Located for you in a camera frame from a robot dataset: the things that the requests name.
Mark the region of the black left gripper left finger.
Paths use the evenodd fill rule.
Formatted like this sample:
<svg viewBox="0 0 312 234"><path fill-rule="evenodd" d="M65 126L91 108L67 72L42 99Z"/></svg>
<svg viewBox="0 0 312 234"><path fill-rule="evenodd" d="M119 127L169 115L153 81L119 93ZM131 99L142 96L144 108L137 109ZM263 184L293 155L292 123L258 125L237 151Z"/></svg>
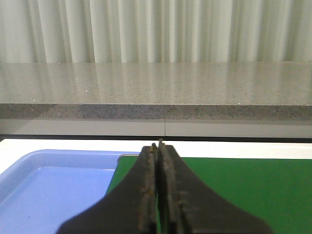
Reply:
<svg viewBox="0 0 312 234"><path fill-rule="evenodd" d="M155 234L157 146L144 146L108 194L58 228L59 234Z"/></svg>

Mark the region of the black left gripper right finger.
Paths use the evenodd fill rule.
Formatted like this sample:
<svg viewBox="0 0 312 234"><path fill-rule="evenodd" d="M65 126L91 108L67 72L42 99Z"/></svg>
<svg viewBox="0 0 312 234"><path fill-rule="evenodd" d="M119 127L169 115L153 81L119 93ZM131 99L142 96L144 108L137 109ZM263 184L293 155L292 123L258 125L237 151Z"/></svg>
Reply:
<svg viewBox="0 0 312 234"><path fill-rule="evenodd" d="M207 186L172 145L157 150L158 208L165 234L271 234L261 218Z"/></svg>

